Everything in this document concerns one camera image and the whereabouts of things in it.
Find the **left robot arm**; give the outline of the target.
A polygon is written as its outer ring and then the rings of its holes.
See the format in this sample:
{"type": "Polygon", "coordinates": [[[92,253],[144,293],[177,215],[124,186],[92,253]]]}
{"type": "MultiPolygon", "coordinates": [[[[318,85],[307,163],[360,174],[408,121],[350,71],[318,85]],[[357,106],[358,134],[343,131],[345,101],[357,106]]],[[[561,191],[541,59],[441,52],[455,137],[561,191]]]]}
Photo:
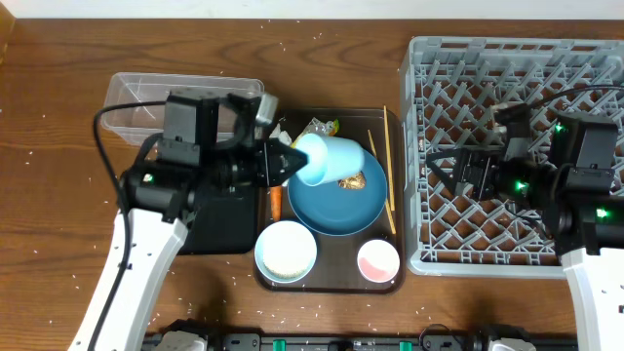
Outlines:
{"type": "Polygon", "coordinates": [[[306,156],[265,135],[278,100],[193,89],[160,101],[164,129],[110,179],[118,212],[75,350],[138,350],[179,254],[243,254],[257,239],[258,195],[306,156]]]}

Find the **orange carrot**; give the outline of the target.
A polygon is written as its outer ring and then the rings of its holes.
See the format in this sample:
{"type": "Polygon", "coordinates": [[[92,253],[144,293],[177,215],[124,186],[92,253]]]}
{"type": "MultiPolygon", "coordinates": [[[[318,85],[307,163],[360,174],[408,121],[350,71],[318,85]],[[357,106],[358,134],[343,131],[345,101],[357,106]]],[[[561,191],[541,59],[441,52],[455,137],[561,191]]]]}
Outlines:
{"type": "Polygon", "coordinates": [[[282,216],[283,187],[281,185],[270,188],[270,207],[274,221],[280,221],[282,216]]]}

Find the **yellow green snack wrapper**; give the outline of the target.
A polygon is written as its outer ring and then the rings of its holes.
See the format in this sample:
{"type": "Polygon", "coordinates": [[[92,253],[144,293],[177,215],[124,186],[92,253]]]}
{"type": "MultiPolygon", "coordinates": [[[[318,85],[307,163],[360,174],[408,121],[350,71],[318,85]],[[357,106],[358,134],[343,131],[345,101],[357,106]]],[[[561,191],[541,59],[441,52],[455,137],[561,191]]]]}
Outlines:
{"type": "Polygon", "coordinates": [[[300,136],[303,137],[307,134],[316,134],[319,136],[333,137],[339,131],[339,127],[340,125],[338,120],[322,122],[317,118],[312,118],[300,136]]]}

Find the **dark blue plate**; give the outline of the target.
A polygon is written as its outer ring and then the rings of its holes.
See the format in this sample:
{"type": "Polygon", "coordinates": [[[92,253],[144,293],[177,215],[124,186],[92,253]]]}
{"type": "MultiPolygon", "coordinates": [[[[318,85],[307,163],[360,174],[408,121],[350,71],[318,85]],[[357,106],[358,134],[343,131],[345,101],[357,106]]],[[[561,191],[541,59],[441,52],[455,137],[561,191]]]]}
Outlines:
{"type": "Polygon", "coordinates": [[[362,190],[343,189],[337,182],[308,186],[292,177],[288,199],[294,215],[321,234],[347,236],[365,230],[384,211],[386,175],[367,150],[362,172],[367,180],[362,190]]]}

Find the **brown serving tray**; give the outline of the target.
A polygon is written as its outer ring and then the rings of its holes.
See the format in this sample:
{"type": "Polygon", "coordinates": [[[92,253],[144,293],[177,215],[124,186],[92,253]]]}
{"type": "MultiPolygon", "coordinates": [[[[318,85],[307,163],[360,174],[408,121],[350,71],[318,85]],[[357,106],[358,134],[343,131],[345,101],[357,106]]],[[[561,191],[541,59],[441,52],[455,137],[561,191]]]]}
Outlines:
{"type": "Polygon", "coordinates": [[[317,259],[311,271],[301,280],[282,284],[264,277],[260,270],[254,270],[254,277],[264,288],[272,292],[289,293],[367,293],[388,294],[398,289],[405,278],[405,265],[399,265],[398,273],[390,281],[374,283],[368,281],[357,265],[357,254],[367,241],[380,239],[393,245],[399,258],[405,257],[405,151],[403,130],[397,116],[381,109],[358,108],[302,108],[284,109],[279,112],[281,128],[296,137],[314,118],[339,123],[339,137],[353,139],[367,151],[376,151],[382,168],[387,167],[386,156],[391,156],[395,211],[393,222],[382,209],[369,227],[346,236],[327,235],[314,230],[317,243],[317,259]]]}

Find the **grey dishwasher rack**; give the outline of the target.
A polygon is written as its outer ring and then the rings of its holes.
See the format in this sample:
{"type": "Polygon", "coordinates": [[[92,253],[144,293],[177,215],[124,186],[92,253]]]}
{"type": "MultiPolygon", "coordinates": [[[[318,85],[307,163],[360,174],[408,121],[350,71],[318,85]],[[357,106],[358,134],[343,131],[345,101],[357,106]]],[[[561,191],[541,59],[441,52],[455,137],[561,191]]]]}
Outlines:
{"type": "Polygon", "coordinates": [[[530,157],[548,159],[561,111],[623,120],[623,45],[615,40],[415,37],[400,67],[406,265],[421,276],[560,279],[534,211],[451,195],[427,156],[503,145],[491,107],[535,103],[530,157]]]}

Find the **brown food scrap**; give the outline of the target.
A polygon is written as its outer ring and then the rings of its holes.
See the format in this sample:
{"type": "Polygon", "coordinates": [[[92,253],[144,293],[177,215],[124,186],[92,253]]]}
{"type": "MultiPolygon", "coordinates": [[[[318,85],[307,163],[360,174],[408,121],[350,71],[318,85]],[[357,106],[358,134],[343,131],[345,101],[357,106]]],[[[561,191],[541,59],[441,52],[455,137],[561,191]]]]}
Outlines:
{"type": "Polygon", "coordinates": [[[362,190],[367,185],[367,180],[363,172],[358,172],[348,178],[341,179],[337,182],[338,186],[347,190],[362,190]]]}

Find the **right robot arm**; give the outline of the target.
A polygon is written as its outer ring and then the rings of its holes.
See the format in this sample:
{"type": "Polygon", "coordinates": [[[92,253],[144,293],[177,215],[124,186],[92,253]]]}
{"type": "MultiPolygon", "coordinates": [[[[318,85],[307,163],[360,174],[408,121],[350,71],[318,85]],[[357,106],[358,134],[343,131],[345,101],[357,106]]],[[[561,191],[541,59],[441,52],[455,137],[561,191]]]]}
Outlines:
{"type": "Polygon", "coordinates": [[[528,152],[528,117],[496,122],[506,130],[502,148],[440,151],[427,167],[453,195],[471,186],[476,201],[499,198],[538,211],[571,291],[579,348],[622,349],[623,199],[610,192],[616,124],[559,115],[548,161],[538,164],[528,152]]]}

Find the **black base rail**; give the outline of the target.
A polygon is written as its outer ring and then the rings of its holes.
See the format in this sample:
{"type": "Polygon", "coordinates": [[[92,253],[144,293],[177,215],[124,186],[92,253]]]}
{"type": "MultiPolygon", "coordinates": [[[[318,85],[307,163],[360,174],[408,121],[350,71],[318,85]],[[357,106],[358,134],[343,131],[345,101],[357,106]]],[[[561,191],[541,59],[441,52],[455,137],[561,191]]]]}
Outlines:
{"type": "Polygon", "coordinates": [[[486,325],[465,335],[442,324],[428,326],[419,335],[266,334],[259,330],[224,331],[194,320],[177,320],[160,333],[147,335],[141,350],[206,351],[573,351],[574,338],[542,337],[522,328],[486,325]]]}

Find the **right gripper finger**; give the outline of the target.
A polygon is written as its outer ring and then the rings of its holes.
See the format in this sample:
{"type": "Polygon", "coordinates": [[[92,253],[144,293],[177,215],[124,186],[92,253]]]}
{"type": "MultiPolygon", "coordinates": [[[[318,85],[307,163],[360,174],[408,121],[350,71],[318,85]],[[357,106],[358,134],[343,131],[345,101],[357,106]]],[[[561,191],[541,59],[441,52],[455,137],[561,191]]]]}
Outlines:
{"type": "Polygon", "coordinates": [[[450,172],[446,172],[437,165],[428,165],[428,169],[445,186],[451,195],[456,195],[458,190],[458,169],[453,167],[450,172]]]}
{"type": "Polygon", "coordinates": [[[447,158],[456,158],[460,154],[461,154],[461,150],[457,148],[445,149],[439,152],[431,153],[427,156],[426,164],[429,168],[433,169],[434,167],[436,167],[437,160],[447,159],[447,158]]]}

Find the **crumpled white tissue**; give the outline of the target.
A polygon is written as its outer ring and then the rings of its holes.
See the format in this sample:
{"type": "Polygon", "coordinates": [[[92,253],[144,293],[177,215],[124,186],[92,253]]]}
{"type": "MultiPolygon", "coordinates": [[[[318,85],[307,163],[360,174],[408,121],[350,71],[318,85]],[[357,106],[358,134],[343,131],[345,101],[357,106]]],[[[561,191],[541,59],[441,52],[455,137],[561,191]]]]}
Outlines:
{"type": "Polygon", "coordinates": [[[287,146],[291,146],[293,143],[291,136],[288,132],[282,130],[280,123],[275,126],[274,130],[270,133],[269,138],[278,139],[281,143],[287,146]]]}

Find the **black plastic tray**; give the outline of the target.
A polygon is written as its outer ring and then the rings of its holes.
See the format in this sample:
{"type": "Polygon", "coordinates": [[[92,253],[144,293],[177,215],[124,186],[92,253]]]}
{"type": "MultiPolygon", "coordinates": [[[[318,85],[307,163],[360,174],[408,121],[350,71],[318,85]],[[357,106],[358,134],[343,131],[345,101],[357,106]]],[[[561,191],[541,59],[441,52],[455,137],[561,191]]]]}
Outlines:
{"type": "Polygon", "coordinates": [[[211,186],[198,190],[194,218],[179,254],[247,253],[257,238],[257,210],[254,187],[235,187],[233,192],[211,186]]]}

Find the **pink cup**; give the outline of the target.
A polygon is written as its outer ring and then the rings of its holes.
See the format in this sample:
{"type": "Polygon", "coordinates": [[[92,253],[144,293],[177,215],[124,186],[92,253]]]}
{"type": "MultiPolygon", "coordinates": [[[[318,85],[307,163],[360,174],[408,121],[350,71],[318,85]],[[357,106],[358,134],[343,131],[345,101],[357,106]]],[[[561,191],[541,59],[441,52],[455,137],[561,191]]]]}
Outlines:
{"type": "Polygon", "coordinates": [[[365,242],[357,254],[357,266],[361,275],[373,283],[394,280],[401,267],[400,256],[390,243],[374,239],[365,242]]]}

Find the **light blue cup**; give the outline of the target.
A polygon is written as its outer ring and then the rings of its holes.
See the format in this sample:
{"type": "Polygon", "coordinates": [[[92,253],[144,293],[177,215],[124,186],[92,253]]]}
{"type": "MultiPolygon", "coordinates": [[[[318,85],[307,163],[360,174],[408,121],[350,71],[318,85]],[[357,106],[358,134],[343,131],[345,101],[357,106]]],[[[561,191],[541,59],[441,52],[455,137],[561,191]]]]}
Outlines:
{"type": "Polygon", "coordinates": [[[307,134],[295,145],[308,159],[296,176],[305,185],[318,186],[357,174],[365,164],[365,150],[352,139],[307,134]]]}

